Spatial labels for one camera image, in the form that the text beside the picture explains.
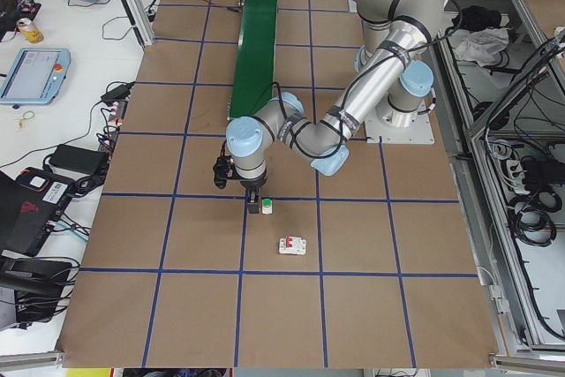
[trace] power adapter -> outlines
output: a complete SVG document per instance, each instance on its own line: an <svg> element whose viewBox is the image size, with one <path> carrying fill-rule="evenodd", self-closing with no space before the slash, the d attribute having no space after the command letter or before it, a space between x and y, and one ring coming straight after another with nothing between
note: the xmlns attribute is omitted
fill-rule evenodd
<svg viewBox="0 0 565 377"><path fill-rule="evenodd" d="M135 81L132 81L131 83L122 83L119 86L112 88L106 94L100 96L100 99L108 106L111 106L113 101L122 101L127 96L129 96L130 89L133 87L134 84Z"/></svg>
<svg viewBox="0 0 565 377"><path fill-rule="evenodd" d="M48 158L49 165L55 168L76 171L88 176L100 173L108 163L108 153L106 152L70 145L57 146L55 152Z"/></svg>

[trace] cardboard floor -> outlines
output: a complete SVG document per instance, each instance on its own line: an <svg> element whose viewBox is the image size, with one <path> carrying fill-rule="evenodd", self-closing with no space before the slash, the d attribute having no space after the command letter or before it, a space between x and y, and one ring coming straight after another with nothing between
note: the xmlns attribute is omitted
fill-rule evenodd
<svg viewBox="0 0 565 377"><path fill-rule="evenodd" d="M268 151L273 215L212 166L238 0L162 0L58 348L65 367L481 368L496 344L448 158L348 143L323 177ZM275 78L310 117L355 77L346 0L280 0ZM304 257L278 239L307 240Z"/></svg>

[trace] green conveyor belt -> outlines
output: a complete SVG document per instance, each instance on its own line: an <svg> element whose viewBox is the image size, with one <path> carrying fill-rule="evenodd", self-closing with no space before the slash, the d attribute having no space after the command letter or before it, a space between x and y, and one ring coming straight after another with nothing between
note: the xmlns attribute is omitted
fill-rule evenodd
<svg viewBox="0 0 565 377"><path fill-rule="evenodd" d="M278 0L244 0L229 119L252 115L272 97L265 88L275 68L277 7Z"/></svg>

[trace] soda can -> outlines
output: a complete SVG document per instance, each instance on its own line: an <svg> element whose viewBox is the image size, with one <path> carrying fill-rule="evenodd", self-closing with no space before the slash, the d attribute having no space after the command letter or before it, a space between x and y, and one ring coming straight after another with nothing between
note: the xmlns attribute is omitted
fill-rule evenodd
<svg viewBox="0 0 565 377"><path fill-rule="evenodd" d="M43 34L30 18L18 19L16 25L30 43L39 43L43 40Z"/></svg>

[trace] small cylinder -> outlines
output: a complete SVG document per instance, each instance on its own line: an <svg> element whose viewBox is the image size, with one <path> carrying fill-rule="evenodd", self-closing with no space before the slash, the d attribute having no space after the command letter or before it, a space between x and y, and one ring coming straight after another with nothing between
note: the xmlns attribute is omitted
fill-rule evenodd
<svg viewBox="0 0 565 377"><path fill-rule="evenodd" d="M363 19L363 39L366 53L371 57L379 45L387 38L390 21L369 21Z"/></svg>
<svg viewBox="0 0 565 377"><path fill-rule="evenodd" d="M421 102L421 97L411 94L399 81L395 81L388 92L388 103L400 112L412 112Z"/></svg>
<svg viewBox="0 0 565 377"><path fill-rule="evenodd" d="M43 34L34 22L29 18L18 19L16 23L18 30L27 38L30 43L43 41Z"/></svg>

